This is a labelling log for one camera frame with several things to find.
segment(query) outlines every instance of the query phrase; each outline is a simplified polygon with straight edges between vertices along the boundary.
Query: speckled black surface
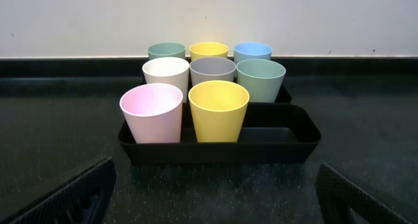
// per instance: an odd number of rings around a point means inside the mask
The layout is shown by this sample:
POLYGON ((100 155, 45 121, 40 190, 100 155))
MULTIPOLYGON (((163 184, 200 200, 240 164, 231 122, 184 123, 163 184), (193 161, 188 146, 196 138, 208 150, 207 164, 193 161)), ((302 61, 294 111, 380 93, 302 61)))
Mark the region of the speckled black surface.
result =
POLYGON ((139 81, 0 81, 0 197, 111 155, 118 181, 104 223, 322 223, 322 161, 418 206, 417 77, 288 76, 293 104, 322 134, 304 164, 134 168, 118 103, 139 81))

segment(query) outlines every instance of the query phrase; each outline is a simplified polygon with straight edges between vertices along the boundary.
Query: cup rim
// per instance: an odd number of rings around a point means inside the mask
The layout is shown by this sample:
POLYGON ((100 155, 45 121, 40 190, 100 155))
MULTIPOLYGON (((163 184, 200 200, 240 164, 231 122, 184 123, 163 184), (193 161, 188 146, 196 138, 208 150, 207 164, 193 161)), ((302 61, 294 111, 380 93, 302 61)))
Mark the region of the cup rim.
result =
POLYGON ((205 76, 223 76, 223 75, 231 74, 232 72, 236 71, 236 65, 235 65, 235 62, 234 62, 234 61, 232 61, 232 60, 230 60, 230 59, 227 59, 227 58, 224 58, 224 57, 204 57, 204 58, 198 58, 198 59, 196 59, 196 60, 193 60, 193 61, 190 63, 190 71, 193 71, 193 72, 195 72, 195 73, 197 73, 197 74, 201 74, 201 75, 205 75, 205 76), (199 72, 199 71, 193 70, 193 69, 191 68, 191 64, 192 64, 193 62, 198 61, 198 60, 201 60, 201 59, 206 59, 206 58, 225 59, 225 60, 227 60, 227 61, 230 61, 231 63, 234 63, 234 69, 233 69, 232 71, 230 71, 230 72, 226 72, 226 73, 222 73, 222 74, 204 74, 204 73, 201 73, 201 72, 199 72))
POLYGON ((262 79, 262 80, 271 80, 271 79, 275 79, 275 78, 280 78, 280 77, 282 77, 282 76, 284 76, 286 74, 286 68, 282 64, 277 63, 275 61, 266 60, 266 59, 247 59, 247 60, 240 61, 238 64, 236 64, 236 71, 238 71, 239 73, 241 73, 241 74, 243 74, 245 76, 248 76, 248 77, 251 77, 251 78, 258 78, 258 79, 262 79), (267 62, 275 63, 279 67, 283 68, 284 72, 283 72, 283 74, 281 74, 279 76, 274 76, 274 77, 258 77, 258 76, 252 76, 250 74, 246 74, 246 73, 240 71, 240 69, 238 68, 239 67, 239 64, 241 64, 241 63, 243 63, 245 61, 267 61, 267 62))
POLYGON ((142 71, 143 71, 145 74, 148 74, 148 75, 150 75, 150 76, 156 76, 156 77, 171 77, 171 76, 176 76, 176 75, 179 75, 179 74, 182 74, 182 73, 184 73, 184 72, 188 71, 189 69, 190 69, 190 63, 189 63, 188 61, 186 61, 186 60, 182 59, 182 58, 179 58, 179 57, 160 57, 160 58, 155 58, 155 59, 153 59, 153 60, 149 60, 149 61, 145 62, 145 64, 143 64, 143 66, 142 66, 142 71), (149 73, 148 71, 146 71, 146 70, 145 70, 145 66, 146 66, 147 64, 149 64, 149 63, 151 63, 151 62, 153 62, 153 61, 154 61, 154 62, 161 61, 161 59, 165 59, 165 60, 167 60, 167 58, 170 58, 170 59, 175 58, 175 59, 182 60, 182 62, 187 63, 187 68, 186 68, 185 70, 182 70, 182 71, 180 71, 180 72, 176 73, 176 74, 171 74, 171 75, 155 75, 155 74, 151 74, 151 73, 149 73))
POLYGON ((271 54, 271 53, 273 52, 273 48, 272 48, 270 45, 268 45, 268 44, 264 44, 264 43, 261 43, 261 42, 242 42, 242 43, 239 43, 239 44, 237 44, 237 45, 235 45, 235 46, 234 46, 234 52, 237 52, 237 53, 239 53, 239 54, 248 55, 248 56, 261 56, 261 55, 271 54), (269 47, 269 48, 270 48, 270 51, 269 51, 269 52, 267 52, 267 53, 265 53, 265 54, 246 54, 246 53, 244 53, 244 52, 239 52, 239 51, 236 49, 236 47, 237 47, 238 45, 240 45, 240 44, 262 44, 262 45, 264 45, 264 46, 269 47))
POLYGON ((212 56, 212 55, 219 55, 219 54, 224 54, 225 53, 225 52, 219 52, 219 53, 215 53, 215 54, 202 54, 202 53, 194 52, 194 51, 191 50, 192 47, 194 47, 196 45, 200 45, 200 44, 218 44, 218 45, 221 45, 221 46, 224 46, 224 47, 227 48, 227 51, 225 51, 226 53, 229 52, 229 47, 226 44, 222 44, 220 42, 211 42, 211 41, 208 41, 208 42, 198 42, 196 44, 192 44, 190 46, 190 48, 189 48, 189 51, 190 52, 193 52, 194 54, 201 55, 201 56, 212 56))
POLYGON ((158 44, 153 44, 153 45, 149 46, 149 47, 148 47, 148 49, 147 49, 147 52, 148 52, 149 54, 153 54, 153 55, 157 55, 157 56, 169 56, 169 55, 175 55, 175 54, 179 54, 179 53, 181 53, 181 52, 185 52, 185 46, 184 46, 183 44, 180 44, 180 43, 177 43, 177 42, 161 42, 161 43, 158 43, 158 44), (153 47, 153 46, 157 46, 157 45, 160 45, 160 44, 179 44, 179 45, 183 46, 183 50, 182 50, 182 51, 180 51, 180 52, 175 52, 175 53, 171 53, 171 54, 155 54, 155 53, 153 53, 153 52, 150 52, 150 48, 151 48, 151 47, 153 47))
POLYGON ((140 86, 137 86, 137 87, 135 87, 135 88, 132 88, 132 89, 130 89, 130 90, 128 90, 125 94, 123 94, 123 96, 120 98, 120 101, 119 101, 119 107, 122 109, 122 111, 124 112, 124 113, 126 113, 126 114, 128 114, 128 115, 130 115, 130 116, 137 116, 137 117, 143 117, 143 118, 145 118, 145 117, 154 117, 154 116, 160 116, 160 115, 163 115, 163 114, 166 114, 166 113, 169 113, 170 111, 172 111, 172 110, 174 110, 174 109, 176 109, 180 104, 182 104, 183 103, 183 92, 179 89, 179 88, 177 88, 176 86, 173 86, 173 85, 171 85, 171 84, 164 84, 164 83, 153 83, 153 84, 142 84, 142 85, 140 85, 140 86), (131 91, 134 91, 134 90, 136 90, 137 88, 144 88, 145 86, 150 86, 150 85, 165 85, 165 86, 167 86, 167 87, 170 87, 170 88, 175 88, 175 89, 177 89, 177 91, 178 92, 180 92, 180 94, 181 94, 181 99, 180 99, 180 101, 179 101, 179 103, 177 103, 177 104, 175 104, 175 106, 173 107, 173 108, 171 108, 171 109, 169 109, 169 110, 167 110, 167 111, 165 111, 165 112, 162 112, 162 113, 159 113, 159 114, 148 114, 148 115, 143 115, 143 114, 133 114, 133 113, 131 113, 131 112, 129 112, 129 111, 127 111, 127 110, 125 110, 124 109, 124 107, 122 106, 122 101, 123 101, 123 98, 128 94, 128 93, 130 93, 131 91))
POLYGON ((190 89, 190 91, 189 91, 189 93, 187 94, 187 96, 188 96, 188 98, 189 98, 189 102, 190 102, 191 104, 195 105, 196 107, 199 107, 199 108, 200 108, 200 109, 202 109, 202 110, 207 110, 207 111, 211 111, 211 112, 231 112, 231 111, 238 110, 238 109, 240 109, 240 108, 242 108, 242 107, 246 106, 246 105, 248 104, 248 102, 249 102, 249 93, 248 93, 248 90, 246 90, 244 87, 242 87, 241 85, 239 85, 239 84, 237 84, 237 83, 230 82, 230 81, 224 81, 224 80, 211 80, 211 81, 201 82, 200 84, 197 84, 197 85, 193 86, 193 87, 190 89), (236 84, 238 87, 242 88, 242 89, 243 89, 243 90, 247 93, 247 100, 246 100, 246 102, 245 102, 244 104, 240 105, 239 107, 236 107, 236 108, 233 108, 233 109, 230 109, 230 110, 212 110, 212 109, 208 109, 208 108, 205 108, 205 107, 201 107, 201 106, 199 106, 198 104, 196 104, 195 102, 193 102, 193 101, 190 99, 190 93, 193 91, 193 89, 194 89, 195 87, 197 87, 197 86, 199 86, 199 85, 201 85, 201 84, 209 83, 209 82, 210 82, 210 83, 212 83, 212 82, 225 82, 225 83, 227 83, 227 84, 236 84))

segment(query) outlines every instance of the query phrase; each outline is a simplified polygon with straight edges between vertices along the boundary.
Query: green cup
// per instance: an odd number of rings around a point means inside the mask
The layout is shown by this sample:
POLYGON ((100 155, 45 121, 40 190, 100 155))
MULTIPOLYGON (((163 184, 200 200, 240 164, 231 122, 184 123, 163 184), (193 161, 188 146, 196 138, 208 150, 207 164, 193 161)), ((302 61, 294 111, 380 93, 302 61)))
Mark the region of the green cup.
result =
POLYGON ((265 59, 248 59, 236 66, 238 84, 249 93, 251 103, 274 103, 286 73, 284 66, 265 59))
POLYGON ((179 57, 185 59, 185 47, 178 43, 154 44, 148 48, 148 57, 150 60, 160 57, 179 57))

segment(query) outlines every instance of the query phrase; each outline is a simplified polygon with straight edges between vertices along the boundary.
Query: black countertop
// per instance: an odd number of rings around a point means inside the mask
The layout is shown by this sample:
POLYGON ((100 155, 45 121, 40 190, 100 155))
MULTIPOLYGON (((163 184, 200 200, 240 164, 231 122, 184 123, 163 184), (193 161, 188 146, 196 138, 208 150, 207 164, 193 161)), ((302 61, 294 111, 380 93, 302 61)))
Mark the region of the black countertop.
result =
POLYGON ((324 161, 418 206, 418 77, 285 78, 322 134, 304 164, 135 168, 117 134, 119 99, 139 81, 2 79, 0 197, 111 155, 118 181, 103 223, 322 223, 324 161))

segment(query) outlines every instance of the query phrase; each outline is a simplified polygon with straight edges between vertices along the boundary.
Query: blue cup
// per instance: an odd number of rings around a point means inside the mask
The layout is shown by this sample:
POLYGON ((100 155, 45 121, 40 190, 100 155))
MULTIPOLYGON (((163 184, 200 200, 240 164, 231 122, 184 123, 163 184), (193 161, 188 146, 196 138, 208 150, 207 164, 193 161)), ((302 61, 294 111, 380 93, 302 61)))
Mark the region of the blue cup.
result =
POLYGON ((234 47, 234 62, 237 65, 240 61, 247 59, 267 59, 272 57, 273 49, 267 44, 257 42, 245 42, 234 47))

